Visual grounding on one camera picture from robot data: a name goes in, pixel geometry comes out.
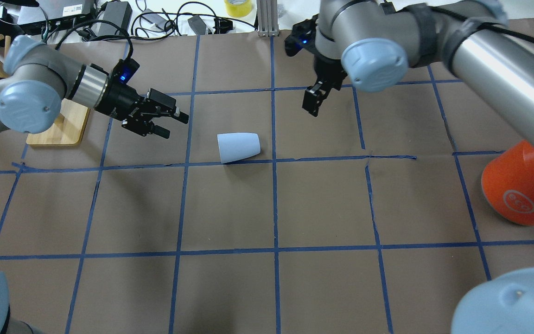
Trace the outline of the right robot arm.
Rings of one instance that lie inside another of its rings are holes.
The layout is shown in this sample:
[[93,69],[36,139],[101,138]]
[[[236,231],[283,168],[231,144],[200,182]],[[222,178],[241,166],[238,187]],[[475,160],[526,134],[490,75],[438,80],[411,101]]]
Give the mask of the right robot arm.
[[345,78],[360,91],[379,92],[409,68],[441,62],[534,146],[534,37],[510,30],[497,0],[396,12],[375,0],[323,0],[285,39],[289,57],[300,50],[314,55],[317,80],[303,99],[312,116]]

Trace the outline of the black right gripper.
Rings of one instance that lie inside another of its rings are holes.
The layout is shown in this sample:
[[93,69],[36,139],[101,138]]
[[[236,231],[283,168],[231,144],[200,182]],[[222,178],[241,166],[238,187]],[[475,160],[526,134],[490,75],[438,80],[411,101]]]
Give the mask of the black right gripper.
[[339,59],[331,59],[322,55],[314,56],[313,69],[317,79],[304,91],[302,108],[313,117],[319,114],[320,106],[328,98],[331,89],[340,90],[347,72]]

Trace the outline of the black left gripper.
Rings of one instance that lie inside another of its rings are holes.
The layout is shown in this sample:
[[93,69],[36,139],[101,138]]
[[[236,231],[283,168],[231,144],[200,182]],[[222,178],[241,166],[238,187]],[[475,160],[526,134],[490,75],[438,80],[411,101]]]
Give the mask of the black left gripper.
[[190,118],[180,110],[173,97],[153,88],[145,97],[122,83],[112,83],[107,87],[95,111],[120,121],[121,127],[136,135],[156,135],[163,139],[170,138],[170,131],[155,125],[153,118],[170,117],[184,124],[188,124]]

